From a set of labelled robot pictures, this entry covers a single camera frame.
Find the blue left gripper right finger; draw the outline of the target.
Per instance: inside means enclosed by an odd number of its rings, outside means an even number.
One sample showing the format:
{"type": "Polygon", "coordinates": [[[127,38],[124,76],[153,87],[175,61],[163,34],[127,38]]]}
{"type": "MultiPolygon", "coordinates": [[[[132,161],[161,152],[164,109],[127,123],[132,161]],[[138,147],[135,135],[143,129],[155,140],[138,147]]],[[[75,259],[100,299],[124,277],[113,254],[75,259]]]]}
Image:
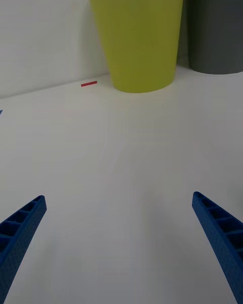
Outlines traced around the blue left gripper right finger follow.
{"type": "Polygon", "coordinates": [[[237,303],[243,301],[242,222],[199,192],[192,208],[221,266],[237,303]]]}

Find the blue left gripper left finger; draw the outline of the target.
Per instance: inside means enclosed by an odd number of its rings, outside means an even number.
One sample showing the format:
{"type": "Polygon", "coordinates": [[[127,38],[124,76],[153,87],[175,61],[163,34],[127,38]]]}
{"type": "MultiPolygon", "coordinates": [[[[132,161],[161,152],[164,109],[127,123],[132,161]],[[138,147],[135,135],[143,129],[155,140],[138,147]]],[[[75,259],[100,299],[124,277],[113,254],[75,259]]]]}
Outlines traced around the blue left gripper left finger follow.
{"type": "Polygon", "coordinates": [[[46,211],[45,197],[40,195],[0,224],[0,303],[4,303],[46,211]]]}

